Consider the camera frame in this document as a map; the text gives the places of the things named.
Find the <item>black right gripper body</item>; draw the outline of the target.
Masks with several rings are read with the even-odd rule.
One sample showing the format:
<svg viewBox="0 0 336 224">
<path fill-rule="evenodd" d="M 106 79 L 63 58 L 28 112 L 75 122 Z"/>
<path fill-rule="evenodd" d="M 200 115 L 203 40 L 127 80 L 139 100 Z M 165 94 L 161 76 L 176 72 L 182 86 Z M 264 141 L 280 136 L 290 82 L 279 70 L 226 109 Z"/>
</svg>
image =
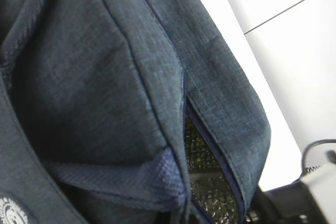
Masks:
<svg viewBox="0 0 336 224">
<path fill-rule="evenodd" d="M 257 188 L 245 223 L 327 223 L 308 186 L 293 182 L 263 191 Z"/>
</svg>

